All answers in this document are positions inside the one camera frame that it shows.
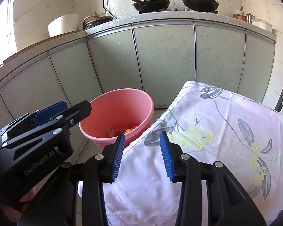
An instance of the logo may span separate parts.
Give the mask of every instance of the logo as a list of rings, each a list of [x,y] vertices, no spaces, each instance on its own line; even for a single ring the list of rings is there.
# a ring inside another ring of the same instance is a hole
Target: logo
[[[54,150],[51,150],[48,155],[45,155],[42,159],[39,159],[37,162],[35,162],[29,169],[25,170],[25,175],[29,175],[32,173],[37,167],[42,165],[45,161],[50,159],[55,154]]]

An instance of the wok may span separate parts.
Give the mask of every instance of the wok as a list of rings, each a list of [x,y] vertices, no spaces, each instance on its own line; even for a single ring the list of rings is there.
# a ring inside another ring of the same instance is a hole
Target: wok
[[[219,3],[215,0],[182,0],[183,4],[186,5],[189,9],[192,9],[197,12],[214,12]]]
[[[170,5],[169,0],[131,0],[132,4],[139,13],[156,12],[161,9],[167,9]]]

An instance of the blue gripper pad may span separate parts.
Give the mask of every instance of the blue gripper pad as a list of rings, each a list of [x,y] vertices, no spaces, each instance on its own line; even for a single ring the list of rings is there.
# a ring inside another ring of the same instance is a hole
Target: blue gripper pad
[[[67,103],[65,101],[58,102],[48,108],[39,111],[35,118],[32,119],[34,125],[44,125],[45,123],[49,122],[50,118],[59,114],[60,112],[68,109]]]

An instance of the human hand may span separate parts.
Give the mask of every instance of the human hand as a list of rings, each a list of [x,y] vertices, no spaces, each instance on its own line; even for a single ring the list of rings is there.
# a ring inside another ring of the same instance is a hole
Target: human hand
[[[21,202],[25,202],[24,205],[22,206],[22,211],[24,211],[27,208],[28,204],[35,197],[37,192],[38,192],[38,190],[37,190],[37,188],[35,186],[30,191],[28,191],[28,193],[26,195],[24,195],[20,199]],[[18,210],[14,209],[14,208],[12,208],[12,207],[10,207],[8,205],[0,203],[0,208],[2,209],[4,214],[8,217],[8,219],[11,222],[13,222],[13,223],[18,222],[18,220],[22,216],[22,212],[21,211],[18,211]]]

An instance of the white plastic basket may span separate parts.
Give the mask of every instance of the white plastic basket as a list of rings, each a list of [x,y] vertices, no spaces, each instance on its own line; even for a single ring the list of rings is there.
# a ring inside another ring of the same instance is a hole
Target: white plastic basket
[[[252,20],[252,24],[272,33],[273,25],[264,19]]]

